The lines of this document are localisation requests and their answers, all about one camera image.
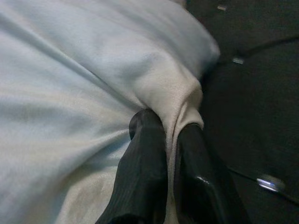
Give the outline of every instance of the silver stud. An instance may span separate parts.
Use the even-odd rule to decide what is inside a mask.
[[[226,11],[227,8],[228,8],[228,7],[225,6],[225,5],[219,5],[219,6],[217,6],[217,9],[222,10],[222,11]]]
[[[263,175],[261,178],[256,179],[258,185],[274,192],[281,192],[285,188],[285,184],[278,178],[270,175]]]
[[[233,62],[237,63],[237,64],[243,64],[244,63],[244,59],[239,58],[239,57],[234,57],[233,58]]]

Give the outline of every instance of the white fabric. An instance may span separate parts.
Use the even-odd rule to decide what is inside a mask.
[[[218,53],[167,0],[1,0],[0,223],[93,224],[147,107],[167,134],[174,223],[176,138],[203,125],[197,79]]]

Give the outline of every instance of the metal rivet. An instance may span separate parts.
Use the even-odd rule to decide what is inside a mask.
[[[233,58],[233,62],[237,63],[237,64],[243,64],[244,63],[244,59],[239,58],[239,57],[234,57]]]
[[[285,188],[285,184],[278,178],[270,175],[263,175],[261,178],[256,179],[258,185],[274,192],[281,192]]]
[[[225,5],[219,5],[219,6],[217,6],[217,9],[222,10],[222,11],[226,11],[227,8],[228,8],[228,7],[225,6]]]

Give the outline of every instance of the light blue fabric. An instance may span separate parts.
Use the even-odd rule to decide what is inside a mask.
[[[171,161],[175,130],[202,124],[197,78],[218,54],[167,0],[2,0],[0,223],[93,224],[132,116],[161,117]]]

